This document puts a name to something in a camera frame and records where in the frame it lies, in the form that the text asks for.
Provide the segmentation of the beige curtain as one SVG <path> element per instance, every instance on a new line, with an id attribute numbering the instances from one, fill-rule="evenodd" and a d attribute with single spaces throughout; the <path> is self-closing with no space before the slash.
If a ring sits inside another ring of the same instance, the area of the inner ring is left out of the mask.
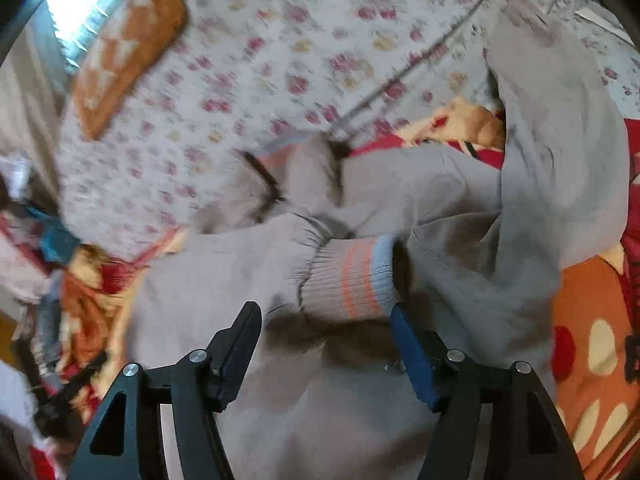
<path id="1" fill-rule="evenodd" d="M 1 153 L 21 152 L 58 199 L 55 152 L 68 91 L 62 47 L 47 3 L 41 3 L 1 64 Z"/>

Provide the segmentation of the cluttered bedside items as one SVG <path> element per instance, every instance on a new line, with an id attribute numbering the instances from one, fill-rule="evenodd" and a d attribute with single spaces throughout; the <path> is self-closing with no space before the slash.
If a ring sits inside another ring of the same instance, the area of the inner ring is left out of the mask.
<path id="1" fill-rule="evenodd" d="M 110 352 L 99 344 L 85 361 L 68 359 L 70 376 L 63 373 L 62 271 L 52 271 L 43 257 L 43 237 L 61 237 L 75 244 L 58 220 L 29 205 L 32 162 L 21 152 L 1 157 L 1 285 L 27 308 L 21 315 L 12 352 L 35 401 L 32 422 L 48 457 L 58 469 L 70 466 L 85 432 L 80 409 L 73 400 L 99 374 Z"/>

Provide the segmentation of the floral quilt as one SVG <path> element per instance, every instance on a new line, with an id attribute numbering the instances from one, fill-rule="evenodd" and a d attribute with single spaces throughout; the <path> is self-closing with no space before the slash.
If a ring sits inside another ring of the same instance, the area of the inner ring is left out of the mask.
<path id="1" fill-rule="evenodd" d="M 529 0 L 587 48 L 620 112 L 639 114 L 639 53 L 585 0 Z M 184 0 L 182 34 L 98 140 L 63 116 L 61 212 L 130 258 L 221 190 L 236 151 L 323 131 L 364 143 L 455 96 L 494 107 L 483 58 L 506 0 Z"/>

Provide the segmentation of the orange checkered pillow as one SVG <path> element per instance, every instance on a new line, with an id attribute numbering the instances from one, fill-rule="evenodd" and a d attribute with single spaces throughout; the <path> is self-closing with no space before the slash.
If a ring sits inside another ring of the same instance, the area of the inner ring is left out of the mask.
<path id="1" fill-rule="evenodd" d="M 187 19 L 183 0 L 126 0 L 108 19 L 72 85 L 86 138 L 103 133 L 126 93 L 179 37 Z"/>

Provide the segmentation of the beige jacket with striped cuffs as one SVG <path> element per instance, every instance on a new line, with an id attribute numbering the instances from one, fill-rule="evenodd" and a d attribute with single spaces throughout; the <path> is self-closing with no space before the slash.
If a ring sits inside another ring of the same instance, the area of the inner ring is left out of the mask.
<path id="1" fill-rule="evenodd" d="M 311 138 L 269 219 L 198 228 L 152 265 L 128 340 L 145 366 L 204 347 L 247 301 L 262 309 L 218 419 L 236 478 L 416 478 L 436 418 L 393 368 L 398 302 L 477 362 L 529 362 L 552 386 L 562 272 L 626 226 L 626 128 L 585 46 L 526 3 L 499 11 L 487 64 L 506 112 L 500 168 L 432 142 L 372 152 L 344 162 L 334 204 L 332 152 Z"/>

